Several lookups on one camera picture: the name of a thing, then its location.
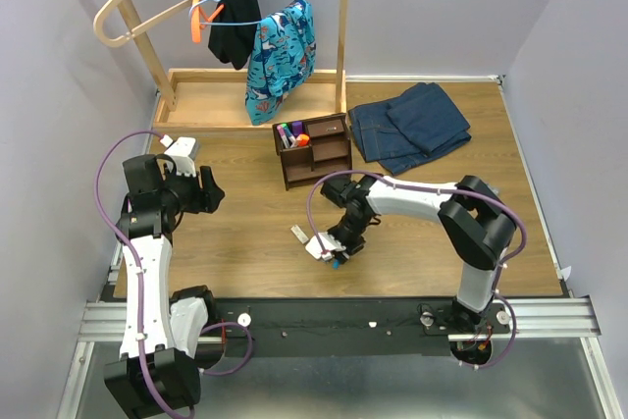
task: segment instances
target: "denim pants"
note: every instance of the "denim pants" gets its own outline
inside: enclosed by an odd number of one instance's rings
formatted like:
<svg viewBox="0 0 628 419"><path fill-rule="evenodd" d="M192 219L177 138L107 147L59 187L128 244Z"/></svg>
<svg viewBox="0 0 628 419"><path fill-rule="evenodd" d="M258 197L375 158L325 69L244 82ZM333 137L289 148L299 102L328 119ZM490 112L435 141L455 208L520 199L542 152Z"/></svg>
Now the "denim pants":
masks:
<svg viewBox="0 0 628 419"><path fill-rule="evenodd" d="M418 83L399 97L349 111L366 162L392 175L439 159L471 139L469 124L435 83Z"/></svg>

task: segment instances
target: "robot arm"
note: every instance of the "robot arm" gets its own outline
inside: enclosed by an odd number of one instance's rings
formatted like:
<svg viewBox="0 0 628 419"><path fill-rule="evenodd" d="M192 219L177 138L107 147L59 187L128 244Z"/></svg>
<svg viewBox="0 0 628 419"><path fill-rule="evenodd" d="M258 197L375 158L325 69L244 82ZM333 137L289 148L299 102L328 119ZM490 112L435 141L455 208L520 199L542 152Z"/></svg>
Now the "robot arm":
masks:
<svg viewBox="0 0 628 419"><path fill-rule="evenodd" d="M143 332L151 377L159 381L168 404L173 408L193 406L200 399L194 356L202 328L216 321L214 298L207 287L195 287L176 292L171 300L167 285L173 232L181 217L184 213L213 213L225 196L209 167L196 172L197 150L195 139L180 137L164 154L141 155L123 163L129 193L117 226L142 261L143 299L138 292L139 269L125 246L126 328L120 360L105 366L105 384L130 418L161 412L140 370L138 331Z"/></svg>
<svg viewBox="0 0 628 419"><path fill-rule="evenodd" d="M359 182L353 182L349 177L325 182L321 193L344 208L345 213L337 225L319 234L327 251L321 249L316 237L308 242L307 251L315 258L335 259L338 267L364 248L363 234L369 226L379 224L380 216L405 215L440 223L463 261L462 280L452 314L460 329L473 330L482 322L493 301L498 261L510 244L515 224L501 210L482 200L396 187L402 184L443 190L460 188L497 199L476 177L467 176L459 183L442 184L384 179L390 184L370 176Z"/></svg>

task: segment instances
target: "clothes rack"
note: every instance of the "clothes rack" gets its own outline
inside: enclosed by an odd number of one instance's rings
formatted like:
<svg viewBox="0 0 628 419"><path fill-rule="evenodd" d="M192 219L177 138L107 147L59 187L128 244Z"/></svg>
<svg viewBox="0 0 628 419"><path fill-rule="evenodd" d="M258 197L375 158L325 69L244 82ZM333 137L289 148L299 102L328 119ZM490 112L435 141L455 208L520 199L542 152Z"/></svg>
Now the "clothes rack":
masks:
<svg viewBox="0 0 628 419"><path fill-rule="evenodd" d="M279 121L306 120L346 112L344 39L348 0L340 0L337 67L317 70L296 89L278 114ZM148 37L148 32L189 9L192 0L183 0L152 18L142 21L131 0L108 0L94 18L94 32L109 47L121 47L131 40L160 91L153 128L162 132L216 130L267 130L270 124L253 126L243 105L246 71L229 69L170 69L167 73ZM125 34L110 37L104 23L116 10L128 28Z"/></svg>

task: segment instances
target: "black garment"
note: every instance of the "black garment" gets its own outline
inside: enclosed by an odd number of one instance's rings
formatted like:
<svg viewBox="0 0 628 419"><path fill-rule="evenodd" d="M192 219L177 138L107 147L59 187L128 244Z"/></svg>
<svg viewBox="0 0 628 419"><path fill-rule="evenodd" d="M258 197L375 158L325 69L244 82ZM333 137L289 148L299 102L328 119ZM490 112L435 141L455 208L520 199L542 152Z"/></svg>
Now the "black garment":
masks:
<svg viewBox="0 0 628 419"><path fill-rule="evenodd" d="M262 20L257 0L223 0L222 5L225 8L214 22L231 24ZM236 70L240 70L253 51L256 31L257 25L212 26L207 46L221 63L232 63Z"/></svg>

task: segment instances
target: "wooden table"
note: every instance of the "wooden table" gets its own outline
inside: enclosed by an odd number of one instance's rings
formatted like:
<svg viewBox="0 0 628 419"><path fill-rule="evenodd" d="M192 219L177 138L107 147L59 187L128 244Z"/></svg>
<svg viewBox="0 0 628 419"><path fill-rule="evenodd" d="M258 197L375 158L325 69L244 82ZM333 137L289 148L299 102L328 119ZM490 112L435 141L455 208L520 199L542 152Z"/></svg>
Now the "wooden table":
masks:
<svg viewBox="0 0 628 419"><path fill-rule="evenodd" d="M349 83L347 106L399 95L409 83ZM457 182L476 175L500 191L528 227L526 250L501 280L507 295L560 295L561 289L539 215L517 151L501 96L494 83L444 83L443 88L471 124L471 141L444 158L402 174L404 180ZM401 296L453 295L462 263L438 225L386 217L367 231L365 249L339 270L312 259L290 232L305 217L309 186L284 190L271 133L200 138L196 165L212 166L226 192L213 215L185 215L174 233L170 290L207 285L217 296ZM353 168L365 164L357 149ZM342 210L315 197L319 229L338 222ZM126 293L124 270L116 296Z"/></svg>

